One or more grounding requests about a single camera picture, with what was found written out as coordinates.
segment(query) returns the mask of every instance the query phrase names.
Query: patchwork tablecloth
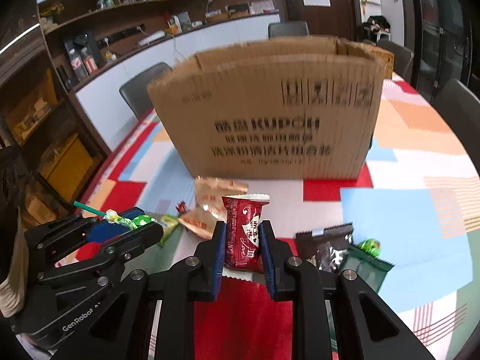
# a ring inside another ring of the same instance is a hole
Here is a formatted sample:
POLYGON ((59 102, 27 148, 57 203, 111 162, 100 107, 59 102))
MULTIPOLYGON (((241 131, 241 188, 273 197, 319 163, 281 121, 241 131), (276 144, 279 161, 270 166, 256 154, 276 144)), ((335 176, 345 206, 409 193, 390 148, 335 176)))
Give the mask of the patchwork tablecloth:
MULTIPOLYGON (((373 146, 358 180, 247 182, 249 192, 270 194, 262 219, 278 238, 351 221, 356 240, 380 240, 381 258, 395 264, 380 296, 437 360, 460 351, 480 319, 480 180, 450 128, 399 76, 383 84, 373 146)), ((82 202, 102 211, 136 205, 176 215, 181 200, 194 206, 194 180, 152 112, 82 202)), ((151 247, 126 271, 168 269, 199 241, 177 231, 164 249, 151 247)), ((89 255, 79 250, 63 263, 89 255)))

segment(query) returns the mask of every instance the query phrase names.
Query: led light strip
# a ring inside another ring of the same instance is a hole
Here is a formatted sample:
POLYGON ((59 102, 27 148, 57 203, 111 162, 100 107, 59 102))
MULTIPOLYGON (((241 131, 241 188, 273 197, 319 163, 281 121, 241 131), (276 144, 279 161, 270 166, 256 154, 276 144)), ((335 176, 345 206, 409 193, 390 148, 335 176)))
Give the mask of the led light strip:
POLYGON ((12 44, 14 44, 17 40, 19 40, 22 36, 27 35, 30 31, 34 30, 35 28, 39 27, 40 23, 37 23, 30 27, 28 30, 23 31, 18 37, 16 37, 14 40, 12 40, 8 45, 6 45, 3 49, 0 50, 0 54, 3 53, 6 49, 8 49, 12 44))

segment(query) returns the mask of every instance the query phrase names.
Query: orange plastic wrapper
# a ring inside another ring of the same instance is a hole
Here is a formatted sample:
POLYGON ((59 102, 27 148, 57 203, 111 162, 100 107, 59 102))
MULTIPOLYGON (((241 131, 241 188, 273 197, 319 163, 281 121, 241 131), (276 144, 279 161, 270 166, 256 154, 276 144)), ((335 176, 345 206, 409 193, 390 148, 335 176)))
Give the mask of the orange plastic wrapper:
POLYGON ((195 179, 195 209, 183 214, 179 221, 203 239, 212 239, 217 221, 227 221, 222 196, 243 195, 248 184, 222 178, 195 179))

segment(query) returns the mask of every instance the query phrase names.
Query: red candy wrapper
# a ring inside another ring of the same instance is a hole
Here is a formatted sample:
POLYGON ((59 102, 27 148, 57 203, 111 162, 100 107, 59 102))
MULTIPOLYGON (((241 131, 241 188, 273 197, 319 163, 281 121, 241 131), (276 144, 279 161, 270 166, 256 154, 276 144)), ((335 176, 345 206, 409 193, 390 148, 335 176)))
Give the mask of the red candy wrapper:
POLYGON ((258 265, 258 225, 262 207, 270 202, 263 194, 222 196, 226 208, 225 266, 262 272, 258 265))

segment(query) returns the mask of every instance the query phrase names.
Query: brown door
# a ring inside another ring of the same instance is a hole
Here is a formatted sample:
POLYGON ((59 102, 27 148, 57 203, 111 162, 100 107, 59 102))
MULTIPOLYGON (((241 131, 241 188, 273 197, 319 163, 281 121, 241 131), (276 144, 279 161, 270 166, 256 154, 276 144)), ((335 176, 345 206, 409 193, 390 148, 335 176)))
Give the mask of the brown door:
POLYGON ((357 39, 361 22, 357 0, 330 0, 329 7, 306 7, 303 0, 280 0, 278 5, 282 20, 304 20, 310 34, 357 39))

